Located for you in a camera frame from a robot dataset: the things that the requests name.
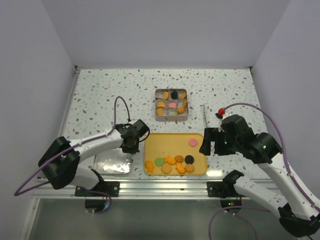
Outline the silver tin lid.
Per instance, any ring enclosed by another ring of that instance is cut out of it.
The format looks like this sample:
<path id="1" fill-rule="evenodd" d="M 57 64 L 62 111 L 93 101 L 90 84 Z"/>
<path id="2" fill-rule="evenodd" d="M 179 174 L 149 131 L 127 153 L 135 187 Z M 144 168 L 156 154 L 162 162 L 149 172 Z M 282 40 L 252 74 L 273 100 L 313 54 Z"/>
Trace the silver tin lid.
<path id="1" fill-rule="evenodd" d="M 107 150 L 95 156 L 93 169 L 100 175 L 126 175 L 130 172 L 132 155 L 120 148 Z"/>

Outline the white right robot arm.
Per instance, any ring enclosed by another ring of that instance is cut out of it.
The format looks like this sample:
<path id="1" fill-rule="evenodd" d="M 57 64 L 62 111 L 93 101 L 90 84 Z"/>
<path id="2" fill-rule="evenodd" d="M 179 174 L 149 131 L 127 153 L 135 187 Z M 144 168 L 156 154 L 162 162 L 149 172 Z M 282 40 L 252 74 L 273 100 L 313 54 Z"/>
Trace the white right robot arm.
<path id="1" fill-rule="evenodd" d="M 320 200 L 306 187 L 285 161 L 284 150 L 266 132 L 254 133 L 237 114 L 224 115 L 220 127 L 206 127 L 199 152 L 205 156 L 242 156 L 263 170 L 280 193 L 273 192 L 238 170 L 228 173 L 221 183 L 207 183 L 209 197 L 248 197 L 273 213 L 282 227 L 297 238 L 315 234 L 320 229 Z"/>

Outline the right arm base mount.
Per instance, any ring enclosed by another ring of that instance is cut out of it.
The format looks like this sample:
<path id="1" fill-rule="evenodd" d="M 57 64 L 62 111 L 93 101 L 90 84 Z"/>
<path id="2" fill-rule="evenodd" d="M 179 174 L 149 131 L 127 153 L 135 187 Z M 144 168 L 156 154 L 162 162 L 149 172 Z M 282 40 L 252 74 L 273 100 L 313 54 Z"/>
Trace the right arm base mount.
<path id="1" fill-rule="evenodd" d="M 207 181 L 206 182 L 206 190 L 207 195 L 210 198 L 237 198 L 244 197 L 246 195 L 242 195 L 236 192 L 235 185 L 232 183 L 224 182 L 224 181 Z"/>

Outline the metal tongs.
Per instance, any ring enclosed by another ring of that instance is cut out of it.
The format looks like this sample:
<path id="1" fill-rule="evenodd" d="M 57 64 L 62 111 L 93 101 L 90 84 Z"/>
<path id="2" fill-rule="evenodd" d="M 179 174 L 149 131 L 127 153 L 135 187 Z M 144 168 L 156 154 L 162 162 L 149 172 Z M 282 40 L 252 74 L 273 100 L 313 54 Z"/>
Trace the metal tongs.
<path id="1" fill-rule="evenodd" d="M 205 104 L 203 104 L 203 116 L 204 116 L 204 125 L 205 125 L 205 128 L 208 128 L 208 121 L 207 121 L 206 105 L 205 105 Z"/>

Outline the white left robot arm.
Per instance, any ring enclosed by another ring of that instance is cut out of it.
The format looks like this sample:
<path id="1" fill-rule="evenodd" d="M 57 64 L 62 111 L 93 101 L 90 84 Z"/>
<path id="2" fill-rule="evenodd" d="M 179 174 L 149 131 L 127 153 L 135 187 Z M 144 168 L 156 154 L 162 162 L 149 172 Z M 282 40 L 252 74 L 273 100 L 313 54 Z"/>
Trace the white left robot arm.
<path id="1" fill-rule="evenodd" d="M 81 167 L 80 163 L 109 150 L 136 154 L 142 137 L 149 135 L 150 128 L 138 119 L 116 124 L 92 137 L 76 140 L 58 137 L 39 160 L 38 167 L 55 190 L 72 185 L 96 197 L 107 192 L 106 182 L 96 170 Z"/>

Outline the round biscuit cookie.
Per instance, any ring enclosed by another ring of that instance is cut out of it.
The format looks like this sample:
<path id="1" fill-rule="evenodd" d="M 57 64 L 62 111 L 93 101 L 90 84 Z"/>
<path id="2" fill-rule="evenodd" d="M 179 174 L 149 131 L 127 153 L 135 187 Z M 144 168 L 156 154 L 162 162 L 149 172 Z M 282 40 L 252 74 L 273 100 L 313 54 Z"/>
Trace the round biscuit cookie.
<path id="1" fill-rule="evenodd" d="M 164 109 L 163 108 L 157 108 L 156 109 L 156 115 L 157 116 L 162 116 L 164 114 Z"/>
<path id="2" fill-rule="evenodd" d="M 159 102 L 156 104 L 156 107 L 157 107 L 157 108 L 165 108 L 165 107 L 166 107 L 166 104 L 165 104 L 163 101 L 159 101 Z"/>

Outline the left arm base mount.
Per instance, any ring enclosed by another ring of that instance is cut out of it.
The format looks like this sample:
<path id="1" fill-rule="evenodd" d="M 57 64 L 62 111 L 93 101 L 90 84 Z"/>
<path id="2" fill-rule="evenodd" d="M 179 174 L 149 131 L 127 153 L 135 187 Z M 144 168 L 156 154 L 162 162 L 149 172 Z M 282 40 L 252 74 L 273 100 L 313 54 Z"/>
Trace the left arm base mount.
<path id="1" fill-rule="evenodd" d="M 100 182 L 93 189 L 84 189 L 77 186 L 75 189 L 76 197 L 106 197 L 106 194 L 110 197 L 118 197 L 120 191 L 119 181 L 104 181 Z"/>

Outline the round biscuit cookie top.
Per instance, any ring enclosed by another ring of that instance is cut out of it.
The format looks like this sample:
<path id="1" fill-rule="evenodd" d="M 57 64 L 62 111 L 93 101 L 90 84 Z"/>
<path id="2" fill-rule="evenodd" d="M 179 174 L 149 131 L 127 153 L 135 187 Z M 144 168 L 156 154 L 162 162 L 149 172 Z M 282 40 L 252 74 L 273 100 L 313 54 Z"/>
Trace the round biscuit cookie top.
<path id="1" fill-rule="evenodd" d="M 165 104 L 163 101 L 159 101 L 159 102 L 156 104 L 156 107 L 157 107 L 157 108 L 165 108 L 165 107 L 166 107 L 166 104 Z"/>

